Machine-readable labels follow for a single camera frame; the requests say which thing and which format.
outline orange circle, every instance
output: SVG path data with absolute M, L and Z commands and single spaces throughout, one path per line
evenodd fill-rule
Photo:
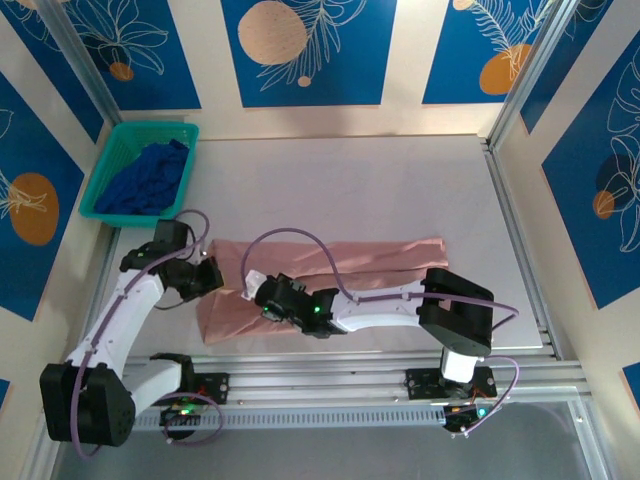
M 23 173 L 11 184 L 9 197 L 11 225 L 30 245 L 41 247 L 51 241 L 58 226 L 58 194 L 47 177 Z
M 129 82 L 133 80 L 133 70 L 126 63 L 114 62 L 109 65 L 109 72 L 113 75 L 113 78 L 120 80 L 121 82 Z
M 598 218 L 606 220 L 615 211 L 615 200 L 611 192 L 602 190 L 593 199 L 593 211 Z
M 520 44 L 501 52 L 489 60 L 480 74 L 480 88 L 487 95 L 504 95 L 509 93 L 513 82 L 527 59 L 531 45 Z M 515 75 L 512 76 L 512 65 Z

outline white table surface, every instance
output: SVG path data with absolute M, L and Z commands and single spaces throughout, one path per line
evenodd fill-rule
M 184 208 L 211 220 L 213 238 L 250 241 L 293 226 L 323 241 L 392 241 L 441 236 L 450 269 L 494 292 L 521 315 L 499 329 L 494 348 L 540 347 L 540 336 L 493 183 L 475 136 L 207 141 L 197 146 Z M 186 218 L 199 234 L 201 220 Z M 104 292 L 121 258 L 153 237 L 123 229 Z M 278 236 L 274 241 L 307 241 Z M 179 300 L 167 292 L 162 305 Z M 197 301 L 151 312 L 131 355 L 403 352 L 440 344 L 421 329 L 372 328 L 328 340 L 301 334 L 244 336 L 204 345 Z M 503 312 L 494 315 L 494 322 Z

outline beige circle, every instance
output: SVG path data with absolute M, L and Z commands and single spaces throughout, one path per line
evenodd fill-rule
M 453 8 L 456 10 L 466 10 L 475 3 L 475 0 L 453 0 Z
M 311 85 L 311 79 L 309 77 L 302 76 L 298 79 L 298 85 L 301 87 L 308 87 L 309 85 Z
M 65 3 L 68 2 L 69 0 L 58 0 L 58 3 Z M 36 5 L 35 3 L 33 3 L 33 0 L 16 0 L 16 2 L 18 2 L 20 5 L 27 7 L 29 10 L 35 10 L 36 9 Z
M 307 46 L 307 29 L 291 7 L 281 2 L 258 2 L 238 24 L 240 45 L 262 65 L 280 65 L 295 59 Z

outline white leaf drawing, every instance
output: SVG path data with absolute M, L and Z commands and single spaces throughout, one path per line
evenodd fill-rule
M 571 40 L 574 40 L 578 24 L 595 22 L 604 11 L 604 7 L 608 1 L 609 0 L 580 0 L 576 5 L 576 9 L 567 27 L 564 29 L 565 35 Z
M 511 2 L 504 0 L 473 0 L 468 10 L 475 15 L 480 33 L 488 38 L 497 53 L 509 59 L 510 78 L 520 71 L 523 48 L 544 23 L 556 0 L 541 0 L 537 8 L 531 0 L 520 17 L 516 17 Z
M 0 109 L 0 139 L 9 131 L 13 112 L 7 109 Z M 29 195 L 11 184 L 7 177 L 0 170 L 0 219 L 6 217 L 12 210 L 18 212 L 20 207 L 33 208 L 40 212 L 46 212 L 47 207 L 42 205 L 47 194 Z
M 290 7 L 302 21 L 306 43 L 292 60 L 262 65 L 257 75 L 264 79 L 261 92 L 280 82 L 290 85 L 298 81 L 300 84 L 302 79 L 308 82 L 307 85 L 311 83 L 323 65 L 331 62 L 332 55 L 340 53 L 342 45 L 338 29 L 360 15 L 367 0 L 278 0 L 278 3 Z
M 16 0 L 2 1 L 32 37 L 59 51 L 35 10 Z M 99 69 L 108 70 L 118 62 L 153 70 L 158 75 L 164 73 L 164 63 L 153 49 L 167 42 L 169 32 L 138 20 L 138 0 L 70 0 L 62 6 L 87 50 L 94 55 L 97 52 L 97 57 L 92 56 L 94 61 L 105 62 L 98 65 Z

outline cable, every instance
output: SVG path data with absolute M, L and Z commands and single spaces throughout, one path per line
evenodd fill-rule
M 178 302 L 178 303 L 176 303 L 174 305 L 169 305 L 168 307 L 155 307 L 154 306 L 153 308 L 155 308 L 156 310 L 161 310 L 163 312 L 166 312 L 167 310 L 173 310 L 174 308 L 181 307 L 182 305 L 184 305 L 184 303 L 185 302 L 183 300 L 182 302 Z
M 511 383 L 509 384 L 509 386 L 507 387 L 505 392 L 502 394 L 500 399 L 493 405 L 493 407 L 491 407 L 491 409 L 487 412 L 487 414 L 484 417 L 482 417 L 480 420 L 478 420 L 476 423 L 471 425 L 466 430 L 461 431 L 460 433 L 454 433 L 453 435 L 455 435 L 455 436 L 459 436 L 459 435 L 464 435 L 465 437 L 468 436 L 476 428 L 478 428 L 480 425 L 482 425 L 484 422 L 486 422 L 489 417 L 491 417 L 492 415 L 497 413 L 498 410 L 500 409 L 500 407 L 502 406 L 502 404 L 507 400 L 507 398 L 509 398 L 509 395 L 511 395 L 511 392 L 512 392 L 513 388 L 518 383 L 518 379 L 520 378 L 520 365 L 518 365 L 518 362 L 514 358 L 506 357 L 504 355 L 491 355 L 491 356 L 485 358 L 485 360 L 487 360 L 487 359 L 506 360 L 508 362 L 511 362 L 513 364 L 513 366 L 515 367 L 515 369 L 516 369 L 516 372 L 515 372 L 515 374 L 513 376 L 513 380 L 511 380 Z
M 340 290 L 340 292 L 342 292 L 342 294 L 345 297 L 347 297 L 352 302 L 355 302 L 355 303 L 359 303 L 359 302 L 379 302 L 379 301 L 384 301 L 384 300 L 398 300 L 400 298 L 404 298 L 403 294 L 401 294 L 401 293 L 387 294 L 387 295 L 374 295 L 372 297 L 363 297 L 363 298 L 356 297 L 355 295 L 350 293 L 346 289 L 346 287 L 344 286 L 344 283 L 342 281 L 342 277 L 340 276 L 340 273 L 338 272 L 338 267 L 336 265 L 335 259 L 333 258 L 333 255 L 331 255 L 331 252 L 329 251 L 327 246 L 322 242 L 322 240 L 320 240 L 314 234 L 307 232 L 306 230 L 302 230 L 300 228 L 294 228 L 294 227 L 282 227 L 282 228 L 275 228 L 273 230 L 269 230 L 268 232 L 263 233 L 258 238 L 256 238 L 247 247 L 247 250 L 244 252 L 244 255 L 242 255 L 242 260 L 240 261 L 240 278 L 242 280 L 242 290 L 244 292 L 247 291 L 246 267 L 247 267 L 247 260 L 249 258 L 249 254 L 251 253 L 251 250 L 253 250 L 253 248 L 258 243 L 260 243 L 262 240 L 264 240 L 265 238 L 270 237 L 272 235 L 275 235 L 277 233 L 297 233 L 299 235 L 303 235 L 305 237 L 308 237 L 311 240 L 313 240 L 314 242 L 316 242 L 316 244 L 322 249 L 322 251 L 326 255 L 327 260 L 329 260 L 329 265 L 331 266 L 331 270 L 333 270 L 333 276 L 335 277 L 336 283 L 338 284 L 338 289 Z M 452 302 L 468 303 L 470 305 L 479 305 L 479 306 L 488 307 L 488 308 L 499 308 L 499 309 L 511 312 L 511 314 L 508 317 L 504 318 L 503 320 L 501 320 L 497 324 L 495 324 L 493 326 L 493 328 L 492 328 L 492 331 L 496 330 L 497 328 L 500 328 L 501 326 L 503 326 L 507 322 L 510 322 L 511 320 L 513 320 L 514 318 L 516 318 L 520 314 L 518 309 L 516 309 L 514 307 L 511 307 L 509 305 L 504 305 L 502 303 L 491 302 L 489 300 L 482 300 L 482 299 L 479 299 L 479 298 L 464 297 L 464 296 L 461 296 L 461 295 L 452 295 L 452 294 L 448 294 L 448 293 L 437 293 L 437 292 L 412 292 L 412 293 L 409 293 L 409 299 L 415 299 L 415 298 L 433 298 L 433 299 L 437 299 L 437 300 L 451 300 Z
M 202 217 L 202 219 L 204 220 L 204 231 L 203 231 L 202 235 L 192 245 L 188 245 L 188 246 L 186 246 L 186 247 L 184 247 L 184 248 L 182 248 L 180 250 L 177 250 L 175 252 L 171 252 L 171 253 L 169 253 L 167 255 L 164 255 L 163 257 L 160 257 L 159 259 L 151 262 L 145 268 L 140 270 L 131 279 L 131 281 L 124 287 L 123 294 L 119 295 L 118 297 L 116 297 L 115 301 L 113 302 L 113 304 L 111 305 L 111 307 L 107 311 L 107 314 L 105 315 L 104 319 L 102 320 L 102 323 L 100 324 L 100 327 L 98 327 L 98 330 L 96 331 L 95 336 L 91 339 L 91 343 L 90 343 L 91 350 L 87 350 L 87 352 L 85 352 L 84 357 L 82 358 L 82 361 L 80 362 L 80 368 L 78 369 L 78 373 L 76 375 L 76 379 L 75 379 L 75 381 L 73 383 L 73 390 L 71 392 L 71 409 L 70 409 L 70 412 L 69 412 L 69 416 L 70 416 L 70 429 L 71 429 L 71 443 L 73 443 L 73 448 L 75 449 L 75 451 L 78 454 L 78 456 L 83 460 L 89 460 L 89 458 L 91 458 L 93 455 L 95 455 L 98 452 L 98 450 L 100 449 L 100 446 L 98 445 L 92 452 L 85 453 L 82 450 L 82 445 L 80 443 L 80 435 L 78 433 L 78 404 L 79 404 L 79 401 L 80 401 L 80 390 L 81 390 L 81 387 L 82 387 L 82 379 L 84 377 L 84 373 L 87 370 L 87 366 L 89 365 L 89 360 L 91 359 L 91 356 L 95 352 L 95 348 L 98 345 L 98 343 L 100 342 L 100 338 L 104 334 L 104 331 L 106 330 L 107 326 L 109 325 L 109 322 L 113 318 L 113 315 L 115 314 L 116 310 L 118 309 L 118 307 L 122 303 L 122 300 L 124 300 L 124 298 L 127 295 L 127 293 L 129 293 L 129 291 L 135 286 L 135 284 L 138 283 L 138 281 L 142 277 L 144 277 L 147 273 L 149 273 L 149 271 L 151 271 L 152 269 L 154 269 L 158 265 L 160 265 L 160 264 L 162 264 L 162 263 L 164 263 L 167 260 L 170 260 L 172 258 L 176 258 L 176 257 L 182 255 L 183 253 L 188 252 L 190 249 L 196 248 L 198 245 L 202 245 L 204 243 L 204 240 L 206 239 L 207 234 L 209 233 L 209 218 L 203 212 L 201 212 L 200 210 L 188 209 L 188 210 L 183 210 L 182 212 L 178 213 L 174 217 L 174 219 L 177 219 L 178 217 L 181 217 L 182 215 L 185 215 L 187 213 L 195 213 L 195 214 L 200 215 Z
M 213 432 L 208 437 L 203 438 L 202 440 L 196 440 L 193 442 L 181 442 L 179 440 L 174 440 L 171 437 L 169 437 L 169 425 L 176 419 L 184 418 L 181 415 L 176 415 L 171 420 L 165 423 L 164 429 L 162 430 L 164 437 L 167 439 L 167 443 L 170 443 L 171 445 L 177 445 L 180 447 L 200 447 L 202 445 L 206 445 L 208 443 L 213 442 L 218 437 L 218 435 L 220 435 L 220 432 L 222 431 L 222 427 L 224 427 L 224 414 L 222 413 L 222 409 L 220 408 L 220 406 L 216 402 L 214 402 L 213 399 L 205 395 L 200 395 L 199 393 L 189 393 L 189 392 L 168 393 L 164 397 L 162 397 L 160 400 L 167 400 L 171 398 L 182 398 L 182 397 L 195 398 L 197 400 L 201 400 L 213 406 L 218 411 L 220 424 L 218 425 L 218 429 L 215 432 Z

